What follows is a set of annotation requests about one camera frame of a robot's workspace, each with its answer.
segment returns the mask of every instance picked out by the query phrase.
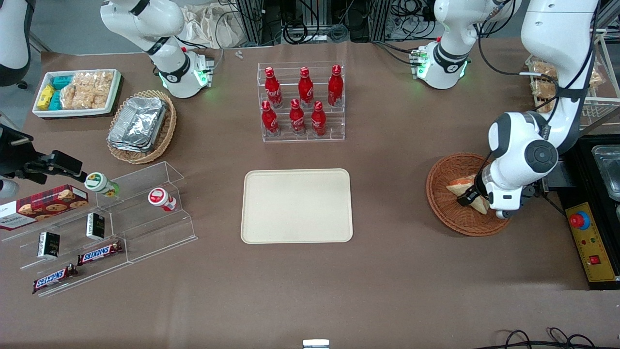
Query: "red button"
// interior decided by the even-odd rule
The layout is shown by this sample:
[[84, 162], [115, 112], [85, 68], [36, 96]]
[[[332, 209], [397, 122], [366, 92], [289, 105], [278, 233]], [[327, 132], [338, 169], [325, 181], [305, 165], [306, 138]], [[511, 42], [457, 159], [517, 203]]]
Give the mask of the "red button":
[[575, 228], [581, 228], [585, 224], [585, 219], [580, 214], [572, 214], [569, 218], [570, 225]]
[[590, 256], [590, 264], [601, 264], [601, 259], [598, 258], [598, 255]]

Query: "beige tray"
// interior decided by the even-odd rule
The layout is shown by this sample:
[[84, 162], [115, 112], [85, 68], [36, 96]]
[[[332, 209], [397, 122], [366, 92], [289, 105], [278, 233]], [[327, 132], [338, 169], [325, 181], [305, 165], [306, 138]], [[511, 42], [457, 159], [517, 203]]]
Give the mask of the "beige tray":
[[251, 171], [243, 192], [245, 243], [347, 242], [353, 237], [349, 173]]

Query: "yellow control panel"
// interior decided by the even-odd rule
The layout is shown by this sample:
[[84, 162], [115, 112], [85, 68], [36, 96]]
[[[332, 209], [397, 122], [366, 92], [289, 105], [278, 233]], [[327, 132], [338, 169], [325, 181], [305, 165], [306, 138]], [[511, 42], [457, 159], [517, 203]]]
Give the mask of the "yellow control panel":
[[566, 210], [566, 216], [588, 280], [591, 283], [615, 281], [616, 274], [592, 218], [590, 205], [584, 202], [571, 207]]

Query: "brown tablecloth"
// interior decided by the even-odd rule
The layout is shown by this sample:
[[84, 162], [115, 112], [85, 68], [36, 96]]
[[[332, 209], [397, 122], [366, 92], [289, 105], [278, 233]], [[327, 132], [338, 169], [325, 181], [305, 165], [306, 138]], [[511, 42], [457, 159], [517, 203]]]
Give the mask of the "brown tablecloth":
[[[528, 56], [518, 39], [485, 47], [504, 70], [520, 70]], [[371, 44], [242, 51], [243, 60], [226, 52], [212, 88], [174, 99], [179, 123], [161, 160], [185, 175], [181, 198], [199, 239], [46, 299], [30, 294], [17, 249], [0, 245], [0, 347], [267, 349], [328, 338], [332, 348], [471, 348], [498, 343], [503, 329], [548, 339], [548, 326], [620, 346], [619, 293], [585, 291], [566, 221], [549, 204], [532, 200], [500, 234], [469, 238], [426, 202], [434, 162], [486, 153], [492, 121], [531, 107], [526, 78], [493, 73], [474, 52], [457, 86], [437, 91]], [[314, 60], [346, 62], [346, 141], [263, 144], [257, 64]], [[122, 100], [162, 89], [144, 54], [43, 61], [44, 71], [119, 69]], [[114, 178], [140, 166], [110, 155], [109, 122], [31, 115], [25, 131], [40, 152], [62, 150]], [[349, 242], [241, 241], [244, 176], [288, 168], [350, 173]], [[68, 182], [55, 177], [48, 186]], [[22, 184], [23, 195], [42, 188]]]

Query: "white robotic arm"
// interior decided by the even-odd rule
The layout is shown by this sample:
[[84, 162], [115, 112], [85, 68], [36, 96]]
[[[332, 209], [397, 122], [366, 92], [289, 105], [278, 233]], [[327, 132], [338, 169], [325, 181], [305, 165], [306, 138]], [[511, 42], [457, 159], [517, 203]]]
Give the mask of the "white robotic arm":
[[418, 48], [416, 77], [436, 89], [448, 89], [463, 76], [467, 57], [478, 39], [475, 24], [506, 19], [521, 0], [437, 0], [433, 8], [443, 24], [441, 40]]
[[592, 71], [590, 22], [597, 0], [532, 0], [521, 41], [534, 56], [552, 63], [560, 96], [550, 113], [508, 112], [491, 125], [489, 145], [495, 157], [476, 177], [476, 185], [459, 203], [478, 195], [489, 198], [500, 218], [510, 217], [531, 197], [530, 184], [555, 167], [558, 154], [578, 138], [578, 117]]
[[30, 67], [34, 0], [0, 0], [0, 86], [17, 84]]
[[174, 38], [184, 18], [169, 0], [113, 0], [101, 5], [101, 19], [110, 31], [136, 44], [159, 70], [164, 86], [179, 98], [192, 97], [208, 84], [203, 55], [184, 52]]

